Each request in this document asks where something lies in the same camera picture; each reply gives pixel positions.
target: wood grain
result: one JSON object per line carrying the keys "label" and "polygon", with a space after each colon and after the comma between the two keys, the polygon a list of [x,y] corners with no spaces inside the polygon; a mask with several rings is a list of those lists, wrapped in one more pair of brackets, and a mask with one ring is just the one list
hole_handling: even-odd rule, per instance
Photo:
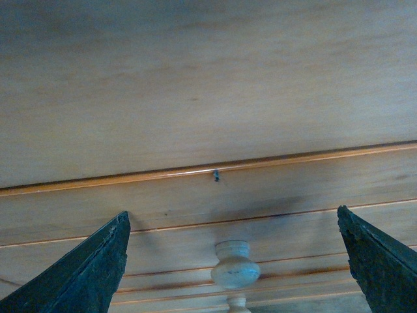
{"label": "wood grain", "polygon": [[[415,210],[412,203],[368,207],[354,212],[406,245],[415,245]],[[218,262],[214,245],[236,238],[247,240],[252,245],[251,258],[254,261],[345,252],[335,211],[303,213],[132,234],[126,275],[212,267]],[[2,248],[0,276],[18,284],[25,283],[78,243],[63,241]]]}
{"label": "wood grain", "polygon": [[376,153],[387,153],[414,149],[417,149],[417,141],[387,143],[368,147],[346,148],[339,149],[336,151],[300,153],[296,155],[275,156],[252,160],[239,160],[234,162],[189,166],[186,168],[175,168],[171,170],[146,171],[142,173],[126,173],[106,177],[76,179],[73,181],[58,181],[54,183],[41,183],[37,185],[0,188],[0,197],[77,188],[89,188],[95,186],[136,183],[140,181],[152,181],[155,179],[167,179],[189,175],[202,175],[214,173],[214,171],[217,171],[218,175],[220,175],[223,174],[225,171],[250,170],[254,168],[265,168],[271,166],[282,166],[287,164],[316,162],[321,160],[331,160],[334,158],[357,157],[361,155],[374,155]]}
{"label": "wood grain", "polygon": [[[332,294],[346,294],[358,292],[358,285],[353,279],[338,280],[334,282],[320,282],[311,284],[296,284],[293,286],[286,286],[283,288],[265,288],[265,290],[247,290],[248,307],[256,306],[258,301],[262,301],[263,305],[270,305],[276,303],[276,299],[280,301],[289,300],[294,301],[296,298],[320,297],[323,295]],[[226,291],[223,293],[213,293],[198,295],[195,297],[173,297],[167,299],[158,299],[157,301],[126,301],[113,302],[110,306],[109,312],[131,312],[128,310],[135,310],[135,312],[174,312],[176,310],[198,309],[217,307],[225,309],[225,301],[227,295],[236,294],[236,291]]]}
{"label": "wood grain", "polygon": [[1,187],[416,139],[414,1],[73,5],[7,6]]}
{"label": "wood grain", "polygon": [[212,296],[228,296],[236,295],[239,293],[255,294],[255,293],[266,293],[271,291],[294,289],[295,287],[303,286],[320,286],[335,282],[354,282],[349,271],[339,271],[325,274],[311,274],[304,276],[296,276],[291,278],[280,278],[280,279],[263,279],[258,281],[256,285],[252,285],[245,290],[238,291],[225,291],[216,285],[212,286],[201,286],[194,288],[178,288],[176,290],[165,289],[160,290],[158,293],[155,291],[148,292],[122,292],[116,293],[113,296],[112,302],[114,305],[121,305],[123,303],[148,303],[157,301],[169,301],[175,299],[195,299]]}
{"label": "wood grain", "polygon": [[[339,253],[258,262],[262,272],[258,282],[294,279],[298,276],[345,271],[349,268],[347,258],[346,253]],[[207,267],[204,269],[188,269],[165,273],[124,275],[118,293],[153,292],[155,294],[154,297],[157,297],[159,295],[158,291],[161,290],[186,288],[205,290],[206,288],[212,288],[212,290],[221,291],[222,289],[215,286],[213,281],[211,281],[211,269],[212,267]],[[258,282],[255,283],[255,288],[260,286]]]}
{"label": "wood grain", "polygon": [[417,153],[392,151],[0,198],[0,245],[87,236],[127,210],[133,231],[417,198]]}
{"label": "wood grain", "polygon": [[[253,313],[259,312],[284,312],[284,313],[305,313],[309,309],[314,308],[314,312],[326,312],[330,310],[332,313],[371,313],[364,296],[359,291],[345,291],[341,293],[331,293],[327,295],[316,295],[311,297],[292,297],[284,299],[275,299],[274,301],[258,301],[256,303],[248,303],[250,310]],[[111,306],[110,312],[122,312],[123,308],[118,306]],[[226,313],[225,305],[208,306],[205,308],[185,308],[170,309],[159,312],[190,312],[190,313],[204,313],[204,312],[218,312]]]}

